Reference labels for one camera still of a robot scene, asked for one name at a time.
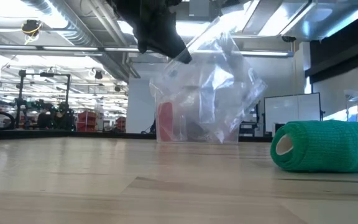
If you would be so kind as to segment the red storage shelf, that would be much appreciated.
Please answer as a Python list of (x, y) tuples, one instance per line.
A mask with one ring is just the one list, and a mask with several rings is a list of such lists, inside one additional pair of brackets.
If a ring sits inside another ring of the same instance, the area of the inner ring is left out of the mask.
[(115, 121), (114, 130), (117, 133), (125, 133), (126, 132), (126, 117), (118, 117)]
[(78, 132), (96, 132), (97, 115), (93, 111), (86, 110), (78, 114), (76, 130)]

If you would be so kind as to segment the black metal table frame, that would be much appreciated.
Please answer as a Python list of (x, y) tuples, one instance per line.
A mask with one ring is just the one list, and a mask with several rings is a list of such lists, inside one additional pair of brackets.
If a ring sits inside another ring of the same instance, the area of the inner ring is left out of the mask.
[(0, 139), (32, 139), (32, 138), (109, 138), (109, 139), (145, 139), (156, 140), (155, 134), (128, 134), (128, 133), (91, 133), (91, 132), (69, 132), (69, 131), (37, 131), (37, 130), (9, 130), (0, 131)]

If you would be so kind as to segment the whiteboard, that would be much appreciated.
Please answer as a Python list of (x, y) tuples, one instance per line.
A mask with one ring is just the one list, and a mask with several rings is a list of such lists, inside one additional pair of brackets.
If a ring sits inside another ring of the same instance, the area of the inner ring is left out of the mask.
[(264, 132), (272, 133), (276, 124), (290, 121), (321, 121), (319, 93), (264, 98)]

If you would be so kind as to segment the green elastic bandage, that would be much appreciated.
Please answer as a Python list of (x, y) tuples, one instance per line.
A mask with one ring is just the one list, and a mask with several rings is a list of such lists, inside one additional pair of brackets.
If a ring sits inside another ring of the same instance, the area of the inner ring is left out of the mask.
[(270, 155), (290, 172), (358, 172), (358, 123), (291, 121), (276, 131)]

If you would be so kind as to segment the tall black machine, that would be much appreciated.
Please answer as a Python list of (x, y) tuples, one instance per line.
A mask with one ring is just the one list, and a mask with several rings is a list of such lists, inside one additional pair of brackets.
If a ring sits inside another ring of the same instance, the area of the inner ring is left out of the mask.
[(255, 131), (259, 128), (259, 106), (255, 105), (248, 113), (246, 113), (240, 124), (240, 137), (254, 137)]

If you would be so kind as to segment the long ceiling light bar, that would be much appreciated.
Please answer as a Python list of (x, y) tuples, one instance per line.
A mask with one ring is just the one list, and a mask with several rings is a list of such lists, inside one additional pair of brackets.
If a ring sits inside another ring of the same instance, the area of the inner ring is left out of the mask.
[[(58, 51), (58, 52), (119, 52), (119, 53), (139, 53), (138, 49), (130, 47), (73, 47), (73, 46), (41, 46), (41, 45), (3, 45), (0, 50), (33, 50), (33, 51)], [(258, 50), (240, 50), (243, 56), (250, 57), (293, 57), (293, 52), (269, 52)]]

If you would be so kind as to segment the large red pad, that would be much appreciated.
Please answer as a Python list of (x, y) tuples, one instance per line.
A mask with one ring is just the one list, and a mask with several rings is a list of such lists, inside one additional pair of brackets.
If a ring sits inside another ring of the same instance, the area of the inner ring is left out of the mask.
[(157, 109), (157, 133), (162, 142), (171, 142), (173, 137), (173, 105), (164, 102)]

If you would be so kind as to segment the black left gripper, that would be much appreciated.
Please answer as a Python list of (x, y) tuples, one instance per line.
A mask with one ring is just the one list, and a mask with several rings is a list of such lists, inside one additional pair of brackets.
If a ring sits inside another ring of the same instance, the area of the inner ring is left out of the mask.
[(151, 50), (178, 62), (189, 64), (192, 57), (176, 32), (176, 14), (171, 7), (183, 0), (106, 0), (121, 20), (133, 29), (148, 34), (138, 36), (138, 49), (144, 54)]

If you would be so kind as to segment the clear plastic storage bin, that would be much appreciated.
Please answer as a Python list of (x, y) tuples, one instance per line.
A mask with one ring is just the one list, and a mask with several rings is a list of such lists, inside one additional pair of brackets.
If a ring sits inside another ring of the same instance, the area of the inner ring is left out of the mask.
[(161, 103), (173, 105), (171, 142), (183, 143), (192, 142), (187, 140), (186, 123), (194, 121), (208, 130), (212, 138), (211, 142), (199, 143), (237, 144), (249, 87), (249, 82), (233, 78), (193, 83), (188, 78), (157, 77), (150, 82), (156, 112)]

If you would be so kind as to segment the black background robot arms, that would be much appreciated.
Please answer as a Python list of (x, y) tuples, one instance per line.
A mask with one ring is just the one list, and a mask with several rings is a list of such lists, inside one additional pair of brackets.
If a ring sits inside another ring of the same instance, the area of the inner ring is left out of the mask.
[(0, 100), (0, 131), (19, 128), (75, 131), (74, 111), (66, 103), (54, 106), (44, 100)]

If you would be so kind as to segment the clear plastic zip bag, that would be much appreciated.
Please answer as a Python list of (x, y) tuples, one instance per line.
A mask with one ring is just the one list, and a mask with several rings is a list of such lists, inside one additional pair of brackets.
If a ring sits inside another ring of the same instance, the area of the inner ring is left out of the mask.
[(188, 51), (192, 57), (189, 64), (172, 60), (162, 73), (154, 78), (188, 78), (193, 83), (228, 78), (249, 82), (249, 92), (244, 101), (244, 114), (239, 122), (240, 128), (246, 113), (258, 103), (267, 86), (239, 52), (240, 50), (232, 38), (232, 32), (238, 27), (239, 25), (233, 17), (222, 16), (215, 19), (202, 34), (195, 37), (189, 44)]

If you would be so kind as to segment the black background rig frame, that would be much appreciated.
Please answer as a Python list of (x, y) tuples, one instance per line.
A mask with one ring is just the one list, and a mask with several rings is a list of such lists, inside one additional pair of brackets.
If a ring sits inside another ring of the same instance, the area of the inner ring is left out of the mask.
[[(53, 77), (66, 77), (67, 81), (64, 82), (66, 85), (65, 92), (51, 92), (52, 96), (59, 96), (64, 95), (65, 101), (60, 103), (58, 107), (52, 105), (51, 103), (47, 103), (43, 99), (30, 101), (23, 99), (25, 94), (24, 85), (28, 84), (30, 86), (33, 85), (57, 85), (58, 82), (35, 82), (29, 81), (25, 82), (26, 76), (38, 76), (40, 78), (53, 78)], [(19, 77), (20, 80), (18, 82), (15, 81), (0, 81), (0, 84), (9, 84), (15, 85), (18, 89), (17, 98), (14, 100), (16, 102), (16, 115), (14, 117), (14, 128), (20, 128), (21, 122), (21, 113), (23, 113), (24, 117), (24, 129), (28, 130), (30, 128), (29, 117), (27, 112), (29, 110), (42, 112), (45, 111), (46, 113), (49, 112), (50, 114), (50, 121), (48, 125), (45, 125), (41, 129), (58, 129), (58, 130), (65, 130), (65, 131), (74, 131), (75, 125), (73, 124), (73, 110), (70, 109), (68, 104), (69, 99), (69, 92), (70, 92), (70, 84), (71, 84), (71, 75), (70, 74), (59, 74), (59, 73), (48, 73), (48, 72), (41, 72), (41, 73), (27, 73), (26, 70), (19, 70)]]

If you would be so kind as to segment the silver ceiling duct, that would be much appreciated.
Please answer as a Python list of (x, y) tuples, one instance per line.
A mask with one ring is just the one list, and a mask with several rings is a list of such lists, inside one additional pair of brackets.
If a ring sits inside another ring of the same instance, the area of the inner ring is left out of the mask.
[[(85, 23), (74, 12), (65, 0), (21, 0), (27, 6), (41, 12), (44, 16), (57, 18), (61, 16), (68, 24), (64, 26), (68, 31), (63, 31), (62, 36), (75, 47), (102, 47), (102, 43), (87, 28)], [(107, 53), (102, 56), (91, 56), (101, 63), (104, 68), (116, 79), (128, 82), (130, 77), (140, 78), (133, 67), (126, 63), (125, 56), (121, 59)]]

